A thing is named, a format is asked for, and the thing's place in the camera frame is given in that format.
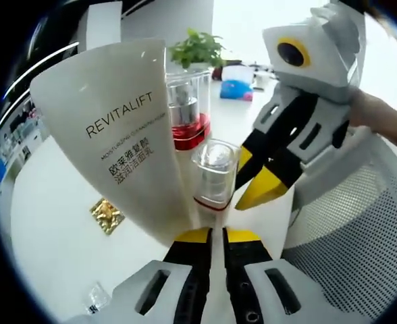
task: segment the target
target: white cosmetic tube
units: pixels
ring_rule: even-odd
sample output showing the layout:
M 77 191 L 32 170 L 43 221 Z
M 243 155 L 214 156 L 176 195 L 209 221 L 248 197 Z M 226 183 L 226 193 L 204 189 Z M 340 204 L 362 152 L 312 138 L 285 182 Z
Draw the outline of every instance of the white cosmetic tube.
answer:
M 31 82 L 30 94 L 76 169 L 126 217 L 170 246 L 191 222 L 164 62 L 162 40 L 107 45 L 50 67 Z

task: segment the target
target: green leaves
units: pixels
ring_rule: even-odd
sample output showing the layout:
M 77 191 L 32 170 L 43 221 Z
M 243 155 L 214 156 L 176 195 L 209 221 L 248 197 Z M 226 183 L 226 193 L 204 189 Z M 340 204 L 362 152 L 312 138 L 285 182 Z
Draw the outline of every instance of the green leaves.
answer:
M 174 61 L 184 69 L 191 63 L 210 63 L 212 66 L 223 65 L 221 59 L 222 45 L 215 39 L 219 36 L 212 36 L 206 32 L 197 32 L 191 28 L 187 30 L 188 38 L 183 42 L 177 42 L 169 47 L 171 61 Z

